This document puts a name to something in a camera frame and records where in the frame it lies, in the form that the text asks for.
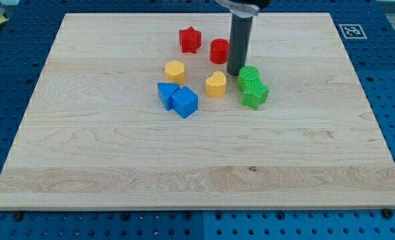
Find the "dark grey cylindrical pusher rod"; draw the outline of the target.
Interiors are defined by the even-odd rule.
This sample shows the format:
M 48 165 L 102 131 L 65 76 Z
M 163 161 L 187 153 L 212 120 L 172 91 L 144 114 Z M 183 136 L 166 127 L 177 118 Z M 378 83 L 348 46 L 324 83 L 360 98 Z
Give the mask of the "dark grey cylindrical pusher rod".
M 242 18 L 232 14 L 227 62 L 227 71 L 232 76 L 238 76 L 240 69 L 245 66 L 252 20 L 253 17 Z

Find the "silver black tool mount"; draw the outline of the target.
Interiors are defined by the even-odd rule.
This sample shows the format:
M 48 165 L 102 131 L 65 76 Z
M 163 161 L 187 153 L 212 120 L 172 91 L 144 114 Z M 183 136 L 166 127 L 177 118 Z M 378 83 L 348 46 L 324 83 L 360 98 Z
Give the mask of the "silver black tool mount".
M 254 17 L 271 4 L 271 0 L 214 0 L 239 17 Z

